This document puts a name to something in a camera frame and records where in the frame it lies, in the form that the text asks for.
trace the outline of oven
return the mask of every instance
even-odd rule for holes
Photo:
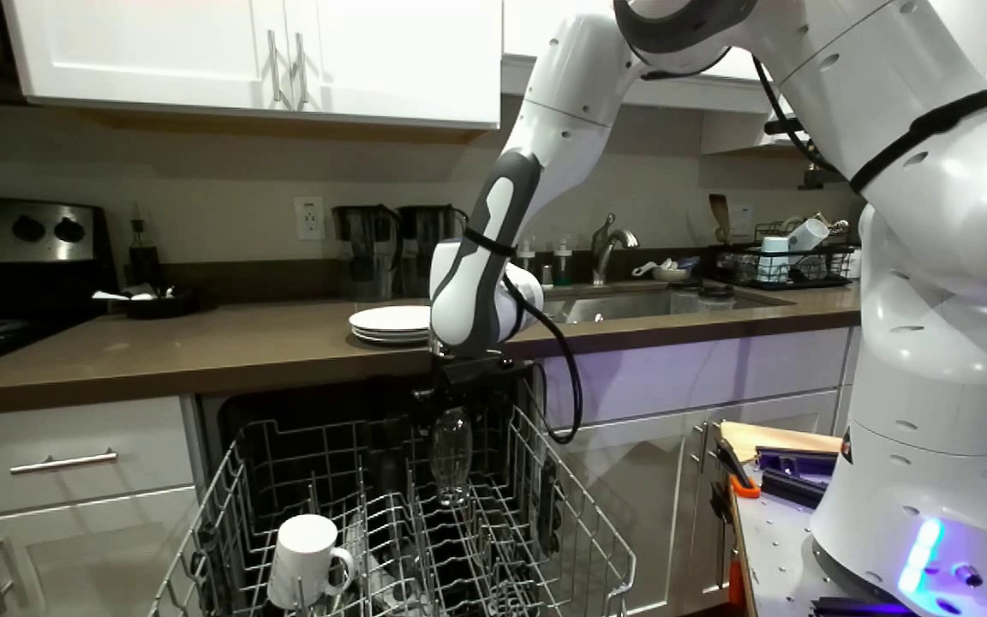
[[[0,356],[92,320],[111,284],[103,210],[0,197]]]

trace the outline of bottle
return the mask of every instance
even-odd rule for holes
[[[467,408],[446,408],[433,420],[433,481],[443,507],[464,507],[471,498],[472,429]]]
[[[538,282],[542,282],[542,289],[557,289],[557,265],[551,260],[542,265]]]
[[[571,284],[571,274],[570,274],[570,258],[571,258],[571,248],[563,248],[557,251],[557,284]]]
[[[526,269],[533,269],[536,268],[536,251],[533,251],[533,242],[526,238],[522,242],[522,251],[517,251],[517,265],[526,268]]]
[[[129,289],[154,289],[154,292],[165,289],[157,248],[152,242],[145,220],[129,220],[129,251],[128,251],[122,282]]]

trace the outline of dark countertop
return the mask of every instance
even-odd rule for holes
[[[856,323],[855,289],[770,298],[785,304],[583,323],[566,326],[566,337],[571,349],[595,354]],[[241,393],[430,371],[433,356],[423,346],[355,341],[347,331],[355,307],[365,304],[278,300],[226,304],[182,320],[100,316],[0,356],[0,411],[161,393]],[[542,326],[533,326],[511,349],[551,356],[557,341]]]

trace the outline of kitchen sink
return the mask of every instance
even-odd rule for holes
[[[579,292],[551,296],[549,316],[557,323],[610,323],[641,316],[696,316],[696,312],[735,312],[735,307],[767,307],[788,304],[782,298],[735,292],[735,298],[699,298],[696,292],[647,289],[647,292]]]

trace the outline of drawer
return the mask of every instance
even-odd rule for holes
[[[0,416],[0,513],[186,482],[177,398]]]
[[[5,513],[0,617],[146,613],[191,510],[182,486]]]
[[[715,408],[758,398],[836,392],[849,329],[711,338],[583,354],[585,424]],[[571,386],[563,356],[545,358],[549,411],[570,424]]]

